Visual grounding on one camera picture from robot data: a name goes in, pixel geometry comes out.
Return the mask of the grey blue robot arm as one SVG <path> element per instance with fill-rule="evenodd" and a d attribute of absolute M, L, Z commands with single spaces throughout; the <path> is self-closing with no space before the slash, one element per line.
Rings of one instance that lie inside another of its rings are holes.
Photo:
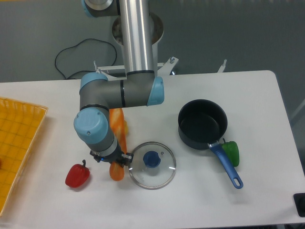
<path fill-rule="evenodd" d="M 110 110 L 158 105 L 164 101 L 163 79 L 157 76 L 153 62 L 149 2 L 84 0 L 82 5 L 93 17 L 120 16 L 126 78 L 109 81 L 99 72 L 84 75 L 74 129 L 96 161 L 127 166 L 132 155 L 123 152 L 110 127 Z"/>

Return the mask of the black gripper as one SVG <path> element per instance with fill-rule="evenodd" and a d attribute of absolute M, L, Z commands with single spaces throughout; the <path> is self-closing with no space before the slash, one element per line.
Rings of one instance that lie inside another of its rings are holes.
<path fill-rule="evenodd" d="M 99 162 L 108 162 L 112 163 L 113 161 L 119 160 L 119 165 L 121 167 L 129 166 L 132 163 L 133 160 L 133 154 L 132 153 L 124 153 L 120 149 L 115 149 L 112 153 L 109 155 L 105 155 L 105 151 L 101 152 L 95 152 L 90 151 L 90 155 L 93 157 L 95 161 Z"/>

